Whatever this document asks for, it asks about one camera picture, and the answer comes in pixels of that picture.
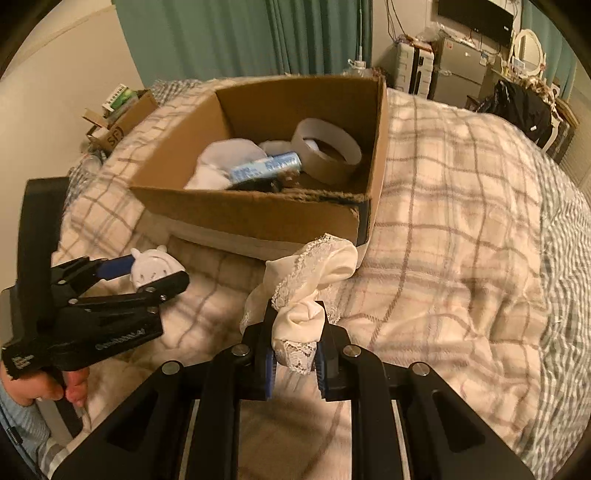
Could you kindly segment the person's forearm blue sleeve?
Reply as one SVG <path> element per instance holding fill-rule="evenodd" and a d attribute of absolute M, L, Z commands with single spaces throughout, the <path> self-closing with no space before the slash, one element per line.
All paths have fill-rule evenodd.
<path fill-rule="evenodd" d="M 31 406 L 23 407 L 9 397 L 1 382 L 1 426 L 7 429 L 9 439 L 16 441 L 17 452 L 26 466 L 41 479 L 51 479 L 52 462 L 60 457 L 64 447 L 55 441 L 38 402 L 51 400 L 37 399 Z"/>

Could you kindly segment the person's left hand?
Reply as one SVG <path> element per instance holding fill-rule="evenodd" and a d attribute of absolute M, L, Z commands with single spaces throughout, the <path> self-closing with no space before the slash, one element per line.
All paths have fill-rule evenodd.
<path fill-rule="evenodd" d="M 12 379 L 4 364 L 1 364 L 1 382 L 5 391 L 15 403 L 23 407 L 31 406 L 37 399 L 57 401 L 62 398 L 77 407 L 82 407 L 87 400 L 89 374 L 88 368 L 63 372 L 65 386 L 62 387 L 57 380 L 43 371 Z"/>

